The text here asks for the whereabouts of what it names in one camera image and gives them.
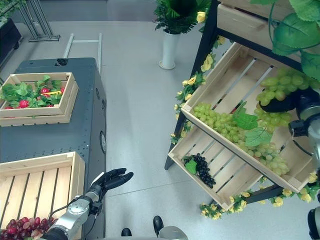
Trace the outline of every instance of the tile floor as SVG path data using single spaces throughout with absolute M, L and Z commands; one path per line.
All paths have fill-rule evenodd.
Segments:
M 193 30 L 180 37 L 176 68 L 158 67 L 162 32 L 151 22 L 52 22 L 59 42 L 28 43 L 25 36 L 0 72 L 5 79 L 24 60 L 58 58 L 64 53 L 70 33 L 76 39 L 96 39 L 103 34 L 101 78 L 107 95 L 107 170 L 126 167 L 132 180 L 106 195 L 106 236 L 119 236 L 128 227 L 134 236 L 153 236 L 152 219 L 163 218 L 190 240 L 307 240 L 307 214 L 317 202 L 293 197 L 283 207 L 269 203 L 249 204 L 240 214 L 221 220 L 200 215 L 199 204 L 210 197 L 178 166 L 168 171 L 164 164 L 175 127 L 174 96 L 190 75 L 201 35 Z M 95 44 L 75 44 L 70 58 L 97 57 Z

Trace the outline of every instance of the robotic hand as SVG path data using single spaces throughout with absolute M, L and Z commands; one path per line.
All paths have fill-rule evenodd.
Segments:
M 98 215 L 102 210 L 104 195 L 108 190 L 129 181 L 134 173 L 125 174 L 126 168 L 102 172 L 97 176 L 86 194 L 76 196 L 68 205 L 67 211 L 50 227 L 40 240 L 72 240 L 89 215 Z

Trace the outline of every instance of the white planter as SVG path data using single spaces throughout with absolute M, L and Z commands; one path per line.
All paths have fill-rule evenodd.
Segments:
M 170 34 L 164 31 L 163 38 L 163 55 L 162 60 L 159 61 L 159 66 L 163 69 L 174 69 L 176 50 L 180 34 Z

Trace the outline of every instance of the person's foot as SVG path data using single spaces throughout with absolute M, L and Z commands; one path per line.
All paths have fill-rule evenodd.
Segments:
M 122 229 L 121 237 L 129 237 L 129 236 L 132 237 L 130 229 L 129 228 Z
M 160 230 L 164 228 L 164 223 L 162 222 L 161 217 L 155 216 L 153 218 L 153 227 L 154 227 L 154 232 L 158 237 Z

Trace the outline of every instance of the metal rack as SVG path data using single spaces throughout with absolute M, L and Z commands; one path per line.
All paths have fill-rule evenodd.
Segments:
M 237 42 L 243 46 L 246 46 L 248 48 L 251 48 L 257 52 L 260 52 L 268 57 L 271 57 L 281 63 L 285 63 L 286 65 L 297 69 L 299 71 L 302 71 L 301 64 L 295 60 L 292 60 L 291 58 L 285 57 L 285 56 L 279 56 L 272 52 L 271 49 L 266 48 L 264 46 L 261 46 L 255 42 L 252 42 L 248 39 L 245 39 L 243 37 L 237 36 L 231 32 L 228 32 L 226 30 L 220 29 L 217 27 L 217 16 L 218 16 L 218 5 L 220 3 L 217 0 L 212 0 L 208 17 L 205 23 L 204 31 L 202 34 L 202 38 L 199 44 L 199 48 L 197 51 L 197 55 L 195 57 L 195 61 L 193 64 L 191 77 L 197 72 L 201 72 L 201 65 L 203 64 L 204 60 L 206 59 L 206 56 L 213 48 L 213 44 L 215 43 L 215 40 L 218 36 L 226 37 L 227 39 L 230 39 L 234 42 Z M 175 126 L 174 134 L 176 136 L 179 136 L 182 129 L 183 129 L 183 123 L 186 120 L 185 115 L 180 112 L 177 124 Z M 175 145 L 171 143 L 169 152 L 172 150 L 172 148 Z M 164 169 L 168 170 L 169 167 L 174 163 L 174 161 L 168 156 L 164 165 Z M 274 184 L 270 187 L 255 191 L 251 194 L 250 197 L 247 198 L 247 203 L 254 203 L 261 200 L 269 199 L 272 197 L 276 197 L 282 193 L 283 188 L 278 186 L 277 184 Z

